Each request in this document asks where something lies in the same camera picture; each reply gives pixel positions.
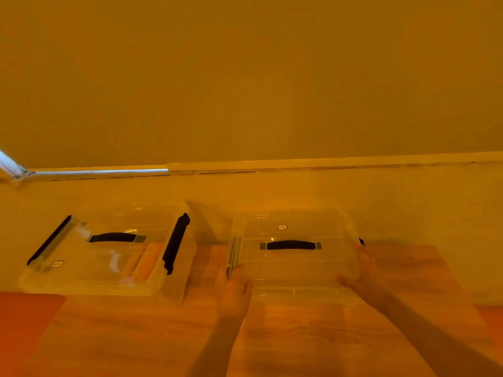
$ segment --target small white sticker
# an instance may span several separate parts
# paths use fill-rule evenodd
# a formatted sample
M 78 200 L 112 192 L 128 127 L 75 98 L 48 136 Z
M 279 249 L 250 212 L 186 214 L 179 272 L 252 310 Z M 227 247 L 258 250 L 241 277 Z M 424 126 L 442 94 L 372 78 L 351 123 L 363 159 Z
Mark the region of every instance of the small white sticker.
M 52 268 L 60 268 L 63 266 L 64 260 L 55 260 L 54 263 L 51 265 Z

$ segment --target forearm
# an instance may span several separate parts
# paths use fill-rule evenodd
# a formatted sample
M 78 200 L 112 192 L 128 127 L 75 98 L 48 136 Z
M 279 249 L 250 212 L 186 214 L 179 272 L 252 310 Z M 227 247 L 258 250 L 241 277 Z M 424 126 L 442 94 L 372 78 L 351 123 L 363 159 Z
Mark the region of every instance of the forearm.
M 225 377 L 241 322 L 219 320 L 187 377 Z
M 417 349 L 439 377 L 503 376 L 503 368 L 447 334 L 390 295 L 378 308 Z

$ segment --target yellow wall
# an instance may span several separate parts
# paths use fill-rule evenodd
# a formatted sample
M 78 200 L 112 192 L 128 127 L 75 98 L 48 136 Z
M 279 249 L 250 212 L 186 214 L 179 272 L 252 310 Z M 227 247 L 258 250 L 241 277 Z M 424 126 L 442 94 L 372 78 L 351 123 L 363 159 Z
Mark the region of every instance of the yellow wall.
M 503 304 L 502 190 L 502 163 L 0 184 L 0 291 L 80 207 L 153 198 L 187 201 L 200 243 L 226 243 L 237 210 L 337 206 L 369 243 L 436 245 L 476 303 Z
M 503 150 L 503 0 L 0 0 L 31 167 Z

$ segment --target wooden tabletop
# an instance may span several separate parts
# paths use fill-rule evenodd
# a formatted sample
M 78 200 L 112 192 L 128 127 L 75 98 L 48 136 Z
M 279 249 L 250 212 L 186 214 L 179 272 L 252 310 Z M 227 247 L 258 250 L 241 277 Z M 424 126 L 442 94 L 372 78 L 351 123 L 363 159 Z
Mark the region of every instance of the wooden tabletop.
M 498 360 L 482 319 L 431 246 L 368 246 L 393 290 L 462 341 Z M 180 307 L 98 310 L 68 299 L 21 376 L 183 376 L 216 320 L 213 286 L 226 246 L 199 246 Z M 434 375 L 405 337 L 366 304 L 252 302 L 233 376 Z

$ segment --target clear plastic storage box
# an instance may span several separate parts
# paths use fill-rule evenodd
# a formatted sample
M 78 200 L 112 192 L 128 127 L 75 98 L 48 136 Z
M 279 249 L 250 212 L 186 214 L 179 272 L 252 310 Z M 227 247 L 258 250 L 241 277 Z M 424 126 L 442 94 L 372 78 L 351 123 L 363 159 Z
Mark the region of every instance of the clear plastic storage box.
M 228 272 L 244 267 L 254 298 L 278 301 L 354 299 L 336 273 L 357 278 L 351 240 L 358 235 L 349 216 L 336 209 L 241 213 L 233 221 Z
M 134 202 L 69 215 L 28 260 L 20 287 L 64 296 L 141 297 L 166 282 L 181 302 L 196 244 L 184 202 Z

